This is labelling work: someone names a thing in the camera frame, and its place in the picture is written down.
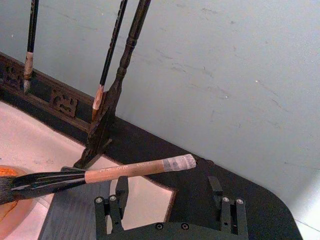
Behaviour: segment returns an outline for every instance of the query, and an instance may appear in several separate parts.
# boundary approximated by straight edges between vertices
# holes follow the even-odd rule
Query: black metal clamp
[[[121,220],[125,214],[129,194],[128,176],[120,176],[115,188],[115,195],[104,199],[98,196],[94,199],[96,239],[105,240],[107,237],[106,216],[110,215],[112,233],[124,231]]]
[[[128,177],[118,179],[115,195],[108,199],[98,196],[94,199],[96,239],[220,239],[248,240],[245,201],[242,198],[231,199],[223,195],[221,185],[216,177],[208,177],[212,189],[212,199],[218,211],[220,229],[211,229],[186,222],[158,222],[129,230],[124,230],[121,220],[124,217],[128,200]],[[112,221],[112,234],[107,234],[106,216]]]

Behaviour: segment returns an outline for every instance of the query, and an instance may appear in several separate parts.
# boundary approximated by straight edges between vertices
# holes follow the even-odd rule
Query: black bristles
[[[0,177],[0,205],[13,202],[14,196],[12,195],[12,183],[15,176],[1,176]]]

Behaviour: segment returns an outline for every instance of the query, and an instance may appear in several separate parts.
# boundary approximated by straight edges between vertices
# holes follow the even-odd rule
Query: dark wooden stand
[[[122,82],[130,64],[130,59],[137,44],[150,2],[151,0],[139,1],[115,80],[109,91],[103,95],[97,118],[91,124],[91,129],[88,133],[85,150],[82,153],[81,159],[74,164],[75,168],[86,168],[92,160],[105,152],[107,145],[111,142],[111,128],[116,117],[116,107],[122,91]]]

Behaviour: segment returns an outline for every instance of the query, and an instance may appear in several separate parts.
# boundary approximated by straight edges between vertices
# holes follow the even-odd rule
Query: wooden brush handle
[[[196,160],[191,154],[175,156],[162,160],[145,161],[128,165],[121,165],[100,170],[88,170],[84,174],[87,184],[118,179],[120,176],[144,176],[171,171],[192,169]]]

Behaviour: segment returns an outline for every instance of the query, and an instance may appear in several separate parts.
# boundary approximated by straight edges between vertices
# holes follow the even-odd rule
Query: white tape on handle
[[[193,169],[197,165],[196,160],[191,154],[170,157],[162,161],[165,172]]]

